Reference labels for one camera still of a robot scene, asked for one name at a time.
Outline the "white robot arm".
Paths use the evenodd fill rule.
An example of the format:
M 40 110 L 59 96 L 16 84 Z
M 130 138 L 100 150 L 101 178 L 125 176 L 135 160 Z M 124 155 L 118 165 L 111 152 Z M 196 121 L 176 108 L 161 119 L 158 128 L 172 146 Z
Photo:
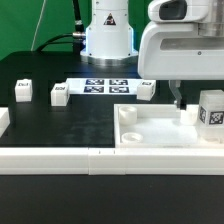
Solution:
M 148 17 L 135 50 L 128 0 L 92 0 L 81 58 L 102 66 L 137 58 L 140 77 L 167 80 L 177 104 L 181 81 L 224 80 L 224 0 L 152 0 Z

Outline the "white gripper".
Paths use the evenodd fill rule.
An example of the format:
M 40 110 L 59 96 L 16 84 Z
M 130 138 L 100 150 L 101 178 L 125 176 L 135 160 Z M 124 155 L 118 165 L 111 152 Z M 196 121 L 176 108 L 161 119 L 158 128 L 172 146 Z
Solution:
M 180 80 L 224 80 L 224 0 L 153 0 L 142 34 L 138 73 L 170 80 L 180 110 Z

